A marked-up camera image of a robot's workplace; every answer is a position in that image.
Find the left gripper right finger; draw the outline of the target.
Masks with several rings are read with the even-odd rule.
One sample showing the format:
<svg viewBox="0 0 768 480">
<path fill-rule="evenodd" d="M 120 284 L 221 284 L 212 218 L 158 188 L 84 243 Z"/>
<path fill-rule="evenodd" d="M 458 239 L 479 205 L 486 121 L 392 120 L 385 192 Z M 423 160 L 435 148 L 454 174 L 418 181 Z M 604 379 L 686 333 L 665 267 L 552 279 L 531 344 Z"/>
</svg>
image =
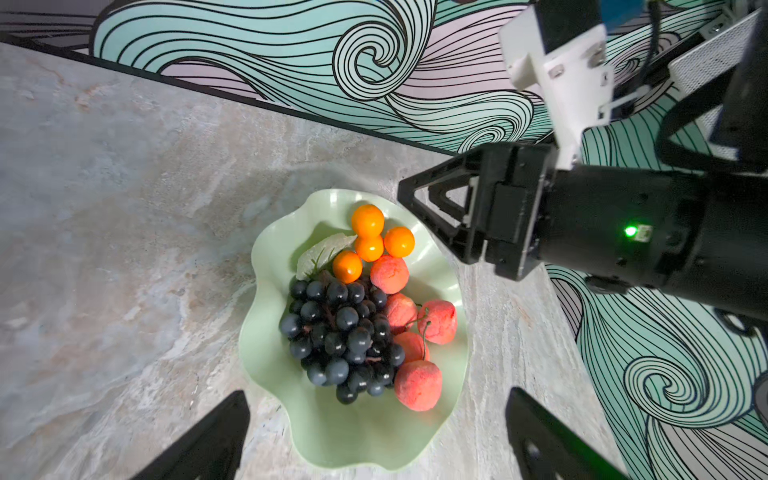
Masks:
<svg viewBox="0 0 768 480">
<path fill-rule="evenodd" d="M 626 477 L 520 387 L 510 391 L 505 420 L 524 479 Z"/>
</svg>

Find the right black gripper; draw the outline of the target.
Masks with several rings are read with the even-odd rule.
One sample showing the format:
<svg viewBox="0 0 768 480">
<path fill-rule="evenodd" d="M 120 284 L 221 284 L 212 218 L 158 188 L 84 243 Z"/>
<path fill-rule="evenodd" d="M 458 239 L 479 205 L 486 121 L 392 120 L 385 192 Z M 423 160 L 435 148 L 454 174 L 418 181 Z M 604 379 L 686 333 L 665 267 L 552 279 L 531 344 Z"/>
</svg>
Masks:
<svg viewBox="0 0 768 480">
<path fill-rule="evenodd" d="M 684 267 L 706 203 L 701 177 L 557 170 L 554 157 L 551 146 L 482 145 L 401 180 L 397 200 L 464 264 L 480 260 L 484 240 L 486 262 L 512 280 L 550 263 L 597 277 L 606 288 L 661 288 Z M 418 200 L 424 187 L 466 187 L 472 229 L 452 226 Z"/>
</svg>

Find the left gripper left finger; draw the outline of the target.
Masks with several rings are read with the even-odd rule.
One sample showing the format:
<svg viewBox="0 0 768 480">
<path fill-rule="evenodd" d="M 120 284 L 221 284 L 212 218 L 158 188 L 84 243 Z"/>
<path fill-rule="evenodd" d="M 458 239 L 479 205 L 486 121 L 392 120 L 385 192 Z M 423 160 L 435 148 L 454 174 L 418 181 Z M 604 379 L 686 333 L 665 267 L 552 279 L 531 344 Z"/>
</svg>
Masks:
<svg viewBox="0 0 768 480">
<path fill-rule="evenodd" d="M 237 390 L 133 479 L 234 479 L 249 423 L 246 395 Z"/>
</svg>

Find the orange fake kumquat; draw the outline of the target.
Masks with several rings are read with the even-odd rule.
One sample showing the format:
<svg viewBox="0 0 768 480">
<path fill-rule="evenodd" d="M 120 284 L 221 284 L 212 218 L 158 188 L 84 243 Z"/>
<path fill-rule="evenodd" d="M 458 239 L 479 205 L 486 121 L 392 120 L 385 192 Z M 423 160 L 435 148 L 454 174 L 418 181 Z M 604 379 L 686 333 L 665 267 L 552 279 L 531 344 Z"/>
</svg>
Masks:
<svg viewBox="0 0 768 480">
<path fill-rule="evenodd" d="M 389 229 L 384 235 L 383 241 L 387 254 L 394 258 L 405 258 L 415 248 L 415 237 L 412 231 L 403 226 Z"/>
<path fill-rule="evenodd" d="M 333 259 L 332 271 L 336 279 L 344 284 L 350 284 L 362 275 L 363 262 L 356 252 L 342 250 Z"/>
<path fill-rule="evenodd" d="M 359 206 L 351 217 L 351 227 L 360 238 L 379 237 L 385 226 L 385 216 L 375 205 Z"/>
<path fill-rule="evenodd" d="M 380 235 L 370 237 L 358 236 L 354 247 L 360 259 L 367 263 L 374 263 L 385 251 L 384 241 Z"/>
</svg>

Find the pink fake peach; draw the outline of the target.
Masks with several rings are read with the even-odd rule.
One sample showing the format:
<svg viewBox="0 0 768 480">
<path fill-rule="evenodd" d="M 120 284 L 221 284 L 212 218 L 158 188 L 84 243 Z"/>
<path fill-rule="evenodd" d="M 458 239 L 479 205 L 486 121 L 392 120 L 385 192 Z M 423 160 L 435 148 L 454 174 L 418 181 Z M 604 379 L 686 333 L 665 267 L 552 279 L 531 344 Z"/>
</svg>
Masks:
<svg viewBox="0 0 768 480">
<path fill-rule="evenodd" d="M 427 341 L 445 345 L 452 342 L 458 328 L 457 311 L 447 300 L 426 302 L 419 313 L 417 329 Z"/>
<path fill-rule="evenodd" d="M 400 345 L 405 354 L 405 363 L 420 360 L 430 360 L 429 349 L 422 337 L 411 331 L 400 333 L 394 337 L 394 343 Z"/>
<path fill-rule="evenodd" d="M 383 255 L 372 266 L 371 283 L 387 295 L 399 293 L 407 285 L 410 273 L 402 258 Z"/>
<path fill-rule="evenodd" d="M 395 376 L 397 399 L 416 412 L 431 410 L 442 394 L 442 372 L 434 363 L 417 360 L 404 364 Z"/>
<path fill-rule="evenodd" d="M 418 313 L 415 302 L 402 293 L 389 296 L 384 307 L 384 315 L 394 335 L 406 331 L 416 321 Z"/>
</svg>

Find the light green wavy fruit bowl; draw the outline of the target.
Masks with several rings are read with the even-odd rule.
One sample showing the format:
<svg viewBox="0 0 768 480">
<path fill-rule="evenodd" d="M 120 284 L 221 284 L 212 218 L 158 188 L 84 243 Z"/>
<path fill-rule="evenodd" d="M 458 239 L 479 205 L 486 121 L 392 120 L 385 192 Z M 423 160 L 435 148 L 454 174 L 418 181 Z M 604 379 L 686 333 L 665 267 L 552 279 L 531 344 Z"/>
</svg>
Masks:
<svg viewBox="0 0 768 480">
<path fill-rule="evenodd" d="M 405 259 L 410 271 L 405 294 L 418 303 L 444 299 L 457 310 L 456 338 L 430 348 L 431 360 L 442 372 L 443 389 L 436 406 L 427 412 L 409 410 L 393 391 L 378 398 L 363 395 L 349 406 L 340 404 L 334 389 L 309 382 L 278 331 L 299 256 L 328 236 L 350 232 L 351 215 L 364 204 L 377 206 L 388 225 L 405 226 L 415 236 L 415 249 Z M 402 206 L 380 196 L 347 189 L 319 190 L 258 235 L 251 264 L 256 293 L 242 324 L 239 355 L 250 380 L 273 395 L 286 411 L 298 454 L 324 469 L 376 465 L 398 471 L 412 463 L 457 406 L 470 356 L 459 280 L 426 226 Z"/>
</svg>

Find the dark fake grape bunch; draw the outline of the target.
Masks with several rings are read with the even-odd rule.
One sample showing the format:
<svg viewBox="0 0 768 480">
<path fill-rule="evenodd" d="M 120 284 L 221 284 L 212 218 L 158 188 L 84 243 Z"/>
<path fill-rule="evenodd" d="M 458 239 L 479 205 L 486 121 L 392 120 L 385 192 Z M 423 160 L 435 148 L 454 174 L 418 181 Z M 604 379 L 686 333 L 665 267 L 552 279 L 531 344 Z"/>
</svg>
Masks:
<svg viewBox="0 0 768 480">
<path fill-rule="evenodd" d="M 334 234 L 300 255 L 278 324 L 309 382 L 334 388 L 344 405 L 394 388 L 406 360 L 404 348 L 395 344 L 395 315 L 387 311 L 395 296 L 363 270 L 354 270 L 351 280 L 333 272 L 335 261 L 351 258 L 354 242 L 353 236 Z"/>
</svg>

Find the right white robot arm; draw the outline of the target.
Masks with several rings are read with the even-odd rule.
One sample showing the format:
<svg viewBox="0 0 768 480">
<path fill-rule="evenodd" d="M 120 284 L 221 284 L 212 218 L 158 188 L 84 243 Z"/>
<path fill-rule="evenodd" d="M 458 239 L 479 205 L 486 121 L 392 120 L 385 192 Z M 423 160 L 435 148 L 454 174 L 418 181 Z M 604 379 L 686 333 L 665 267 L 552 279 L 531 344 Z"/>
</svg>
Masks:
<svg viewBox="0 0 768 480">
<path fill-rule="evenodd" d="M 663 172 L 579 162 L 619 97 L 605 23 L 638 5 L 535 1 L 499 33 L 516 87 L 540 86 L 555 143 L 480 145 L 402 180 L 399 202 L 462 262 L 523 279 L 548 262 L 596 293 L 642 286 L 704 303 L 746 333 L 767 321 L 767 11 L 742 58 L 662 119 Z"/>
</svg>

